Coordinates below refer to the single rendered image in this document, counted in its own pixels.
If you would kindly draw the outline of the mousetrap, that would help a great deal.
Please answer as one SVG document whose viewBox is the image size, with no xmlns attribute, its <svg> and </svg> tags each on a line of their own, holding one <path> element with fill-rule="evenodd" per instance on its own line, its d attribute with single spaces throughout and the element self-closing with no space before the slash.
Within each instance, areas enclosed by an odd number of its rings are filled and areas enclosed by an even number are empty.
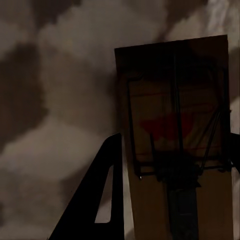
<svg viewBox="0 0 240 240">
<path fill-rule="evenodd" d="M 114 53 L 135 240 L 234 240 L 228 35 Z"/>
</svg>

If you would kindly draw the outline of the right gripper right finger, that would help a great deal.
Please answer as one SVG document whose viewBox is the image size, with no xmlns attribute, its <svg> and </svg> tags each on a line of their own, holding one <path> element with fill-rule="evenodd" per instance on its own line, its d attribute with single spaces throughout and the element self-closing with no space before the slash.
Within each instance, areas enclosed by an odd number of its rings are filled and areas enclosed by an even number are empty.
<svg viewBox="0 0 240 240">
<path fill-rule="evenodd" d="M 230 153 L 229 158 L 235 168 L 240 173 L 240 135 L 230 133 Z"/>
</svg>

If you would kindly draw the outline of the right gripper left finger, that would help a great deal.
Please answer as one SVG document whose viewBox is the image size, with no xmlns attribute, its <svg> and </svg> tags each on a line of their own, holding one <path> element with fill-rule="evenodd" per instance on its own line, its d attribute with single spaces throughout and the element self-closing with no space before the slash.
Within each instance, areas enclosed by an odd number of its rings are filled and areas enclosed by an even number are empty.
<svg viewBox="0 0 240 240">
<path fill-rule="evenodd" d="M 111 219 L 95 223 L 112 165 Z M 125 240 L 121 133 L 105 140 L 49 240 Z"/>
</svg>

